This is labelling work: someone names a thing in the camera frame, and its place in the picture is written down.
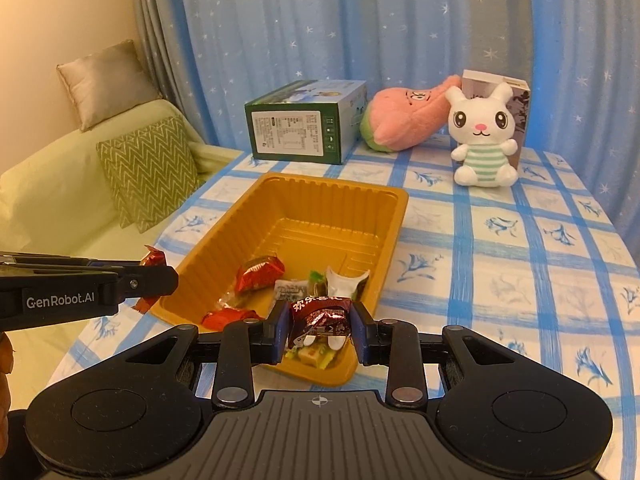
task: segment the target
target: yellow plastic tray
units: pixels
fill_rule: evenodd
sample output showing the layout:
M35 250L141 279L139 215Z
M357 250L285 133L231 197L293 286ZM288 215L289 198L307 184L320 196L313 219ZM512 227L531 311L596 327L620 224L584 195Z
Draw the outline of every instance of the yellow plastic tray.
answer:
M238 267L263 254L277 254L286 280L306 280L328 266L345 276L370 270L362 303L374 313L398 240L408 194L393 187L288 174L265 174L191 250L177 272L177 290L152 313L171 324L200 322L233 285ZM247 307L267 316L271 288L257 291ZM276 369L325 386L339 386L358 361L345 345L319 370L283 358Z

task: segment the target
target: sofa backrest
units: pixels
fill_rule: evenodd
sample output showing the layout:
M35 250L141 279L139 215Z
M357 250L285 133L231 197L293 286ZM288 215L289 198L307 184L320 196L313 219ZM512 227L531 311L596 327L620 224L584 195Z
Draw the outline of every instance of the sofa backrest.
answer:
M95 145L180 114L164 100L76 130L0 176L0 251L71 254L116 219ZM203 142L184 121L189 140Z

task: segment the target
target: human hand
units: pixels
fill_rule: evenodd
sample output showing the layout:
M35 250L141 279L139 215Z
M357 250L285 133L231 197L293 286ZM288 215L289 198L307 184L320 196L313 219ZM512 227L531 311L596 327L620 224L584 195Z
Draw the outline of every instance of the human hand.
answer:
M5 333L0 334L0 456L9 444L9 421L6 416L11 406L11 393L6 376L14 369L14 348Z

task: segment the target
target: blue and white tablecloth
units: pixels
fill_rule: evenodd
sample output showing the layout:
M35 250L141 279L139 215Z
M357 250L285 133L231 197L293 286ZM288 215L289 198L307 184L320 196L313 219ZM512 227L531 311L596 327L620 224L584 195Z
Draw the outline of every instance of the blue and white tablecloth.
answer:
M194 194L158 240L177 266L204 233L267 171L404 187L410 195L376 318L422 332L462 324L586 384L608 403L614 434L599 466L607 479L636 474L640 415L640 278L596 200L560 156L524 149L511 189L452 180L449 136L401 153L358 145L343 166L268 162L242 155ZM52 382L167 328L127 302L89 323ZM214 367L198 394L210 396ZM430 396L442 392L426 366ZM386 368L360 367L346 389L384 390ZM254 368L262 388L316 389Z

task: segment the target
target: striped shirt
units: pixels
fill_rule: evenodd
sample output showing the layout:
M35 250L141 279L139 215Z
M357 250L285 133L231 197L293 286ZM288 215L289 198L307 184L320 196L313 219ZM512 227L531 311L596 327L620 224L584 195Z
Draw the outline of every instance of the striped shirt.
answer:
M478 175L478 182L492 182L498 168L507 164L500 144L478 144L469 146L466 152L465 166L473 168Z

